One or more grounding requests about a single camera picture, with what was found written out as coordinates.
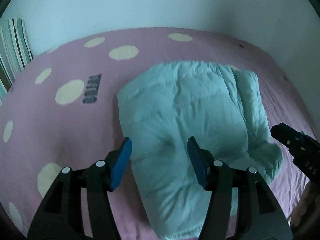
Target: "pillowcase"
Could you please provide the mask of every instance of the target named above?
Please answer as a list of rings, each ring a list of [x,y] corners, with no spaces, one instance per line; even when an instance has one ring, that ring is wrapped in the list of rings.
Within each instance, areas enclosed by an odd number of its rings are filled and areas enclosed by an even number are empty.
[[[252,71],[204,61],[161,63],[127,84],[118,105],[122,132],[132,140],[132,172],[160,239],[198,237],[208,210],[211,192],[196,179],[190,136],[231,168],[255,167],[268,184],[281,169]],[[233,190],[231,215],[236,210]]]
[[[2,99],[6,94],[7,94],[7,90],[0,80],[0,106],[2,105]]]
[[[11,19],[0,25],[0,98],[3,87],[10,89],[16,77],[33,59],[28,45],[25,23],[22,19]]]

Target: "mattress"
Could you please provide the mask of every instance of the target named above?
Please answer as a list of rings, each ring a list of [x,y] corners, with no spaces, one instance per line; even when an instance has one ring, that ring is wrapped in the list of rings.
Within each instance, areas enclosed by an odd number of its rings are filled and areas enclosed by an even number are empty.
[[[86,168],[121,144],[116,98],[121,88],[153,65],[180,60],[254,71],[269,126],[285,122],[315,138],[309,113],[286,74],[251,44],[175,28],[113,31],[73,41],[35,57],[0,108],[0,202],[24,235],[61,167]],[[86,84],[98,77],[97,96],[87,97]],[[283,167],[270,187],[289,217],[308,179],[280,147]],[[123,240],[157,239],[130,166],[108,196]],[[83,216],[90,235],[85,205]]]

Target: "white polka dot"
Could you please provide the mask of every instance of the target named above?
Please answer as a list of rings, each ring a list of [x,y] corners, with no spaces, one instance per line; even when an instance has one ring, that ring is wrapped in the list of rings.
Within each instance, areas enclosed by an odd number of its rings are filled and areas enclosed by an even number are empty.
[[[7,142],[11,136],[12,133],[12,129],[13,129],[13,122],[10,120],[6,127],[4,128],[4,133],[3,133],[3,140],[4,142]]]
[[[40,75],[36,78],[36,85],[41,84],[50,74],[52,68],[47,68],[40,73]]]
[[[139,50],[136,46],[121,46],[119,48],[115,48],[109,53],[109,57],[114,60],[127,60],[134,58],[139,53]]]
[[[65,106],[76,101],[82,94],[84,82],[81,79],[72,80],[60,87],[56,94],[56,102]]]
[[[10,212],[10,217],[12,219],[12,222],[20,231],[22,231],[23,230],[22,218],[16,206],[12,202],[9,202],[9,212]]]
[[[106,40],[106,38],[104,37],[100,37],[100,38],[95,38],[91,41],[88,41],[84,46],[86,48],[92,48],[92,47],[95,47],[95,46],[98,46],[100,45],[101,43],[103,43],[104,41]]]
[[[55,48],[52,48],[52,49],[49,49],[48,51],[47,51],[47,53],[49,54],[49,53],[51,53],[51,52],[54,52],[57,48],[59,48],[60,46],[58,46],[58,47],[55,47]]]
[[[171,33],[168,35],[168,37],[175,41],[192,41],[192,37],[182,33]]]
[[[42,168],[38,175],[38,190],[42,197],[45,196],[52,182],[55,180],[61,167],[55,163],[48,163]]]

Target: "blue gripper pad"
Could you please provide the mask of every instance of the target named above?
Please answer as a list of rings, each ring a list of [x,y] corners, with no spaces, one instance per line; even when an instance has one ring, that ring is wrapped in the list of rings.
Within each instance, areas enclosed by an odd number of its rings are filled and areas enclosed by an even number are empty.
[[[199,147],[194,137],[188,139],[187,149],[198,183],[203,189],[206,189],[208,185],[207,175],[210,172],[210,161],[213,162],[214,158],[209,151]]]
[[[128,165],[132,152],[132,142],[126,137],[119,150],[108,154],[106,162],[111,170],[110,189],[115,190],[119,186],[123,177],[125,168]]]

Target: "striped fabric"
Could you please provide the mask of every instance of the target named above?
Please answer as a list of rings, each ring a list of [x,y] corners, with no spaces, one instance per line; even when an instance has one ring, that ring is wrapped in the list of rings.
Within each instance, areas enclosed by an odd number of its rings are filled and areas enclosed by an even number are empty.
[[[0,26],[0,104],[16,77],[33,59],[24,20],[11,19]]]

